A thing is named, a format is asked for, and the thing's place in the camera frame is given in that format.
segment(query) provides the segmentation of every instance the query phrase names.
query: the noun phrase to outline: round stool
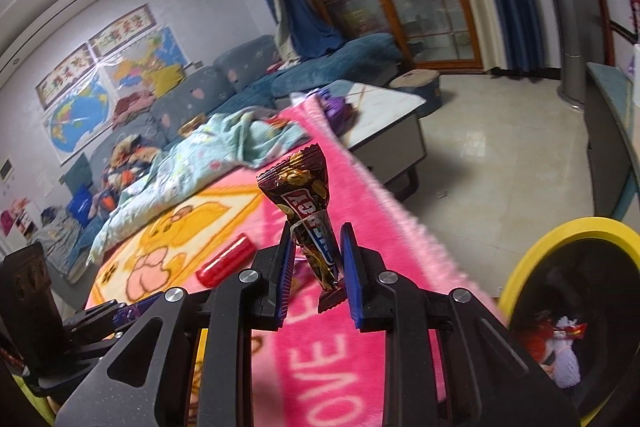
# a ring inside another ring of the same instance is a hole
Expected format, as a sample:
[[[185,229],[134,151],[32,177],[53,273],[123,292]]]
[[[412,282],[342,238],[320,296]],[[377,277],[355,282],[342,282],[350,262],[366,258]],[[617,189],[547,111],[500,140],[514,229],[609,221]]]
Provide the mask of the round stool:
[[[427,116],[442,107],[439,71],[412,70],[393,79],[389,87],[423,97],[424,103],[416,109],[418,118]]]

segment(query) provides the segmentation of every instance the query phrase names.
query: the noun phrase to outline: wall poster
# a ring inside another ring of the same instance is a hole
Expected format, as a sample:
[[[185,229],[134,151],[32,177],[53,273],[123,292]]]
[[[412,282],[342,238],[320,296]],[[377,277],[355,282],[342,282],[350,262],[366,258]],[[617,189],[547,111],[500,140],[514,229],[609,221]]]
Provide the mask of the wall poster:
[[[129,42],[156,25],[148,4],[130,11],[95,34],[89,44],[97,58],[126,46]]]
[[[69,89],[75,86],[87,71],[93,68],[94,58],[85,43],[59,63],[44,80],[36,86],[42,108],[47,110]]]

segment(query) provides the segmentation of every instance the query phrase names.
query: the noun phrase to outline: paper note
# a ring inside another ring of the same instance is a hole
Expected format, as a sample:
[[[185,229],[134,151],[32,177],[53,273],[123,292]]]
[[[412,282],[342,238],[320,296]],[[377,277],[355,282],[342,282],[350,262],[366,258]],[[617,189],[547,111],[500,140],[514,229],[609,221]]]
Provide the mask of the paper note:
[[[38,174],[36,183],[38,184],[38,187],[45,195],[45,197],[50,195],[51,191],[53,190],[53,183],[51,183],[51,180],[44,172]]]

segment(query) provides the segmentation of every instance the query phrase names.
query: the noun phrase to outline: screw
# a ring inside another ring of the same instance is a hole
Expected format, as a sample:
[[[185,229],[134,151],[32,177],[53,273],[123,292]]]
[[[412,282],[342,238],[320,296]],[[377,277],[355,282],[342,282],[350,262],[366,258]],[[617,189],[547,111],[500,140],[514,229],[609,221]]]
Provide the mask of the screw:
[[[398,274],[396,272],[384,271],[380,272],[380,275],[378,275],[378,279],[383,284],[393,284],[398,282]]]
[[[249,283],[257,281],[258,277],[260,277],[260,274],[256,270],[242,270],[238,279],[240,282]]]
[[[471,300],[471,292],[464,288],[457,288],[453,290],[453,300],[460,303],[469,302]]]
[[[169,302],[177,302],[184,297],[182,288],[169,288],[164,292],[164,299]]]

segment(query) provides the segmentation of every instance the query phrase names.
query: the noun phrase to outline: coffee table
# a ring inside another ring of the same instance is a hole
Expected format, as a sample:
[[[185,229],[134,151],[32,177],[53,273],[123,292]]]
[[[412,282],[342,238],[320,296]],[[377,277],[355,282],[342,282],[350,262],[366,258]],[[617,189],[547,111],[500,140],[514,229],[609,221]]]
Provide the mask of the coffee table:
[[[328,88],[356,110],[341,142],[387,187],[406,174],[408,185],[392,192],[400,201],[408,198],[419,184],[415,166],[427,156],[416,114],[424,99],[347,80],[336,80]]]

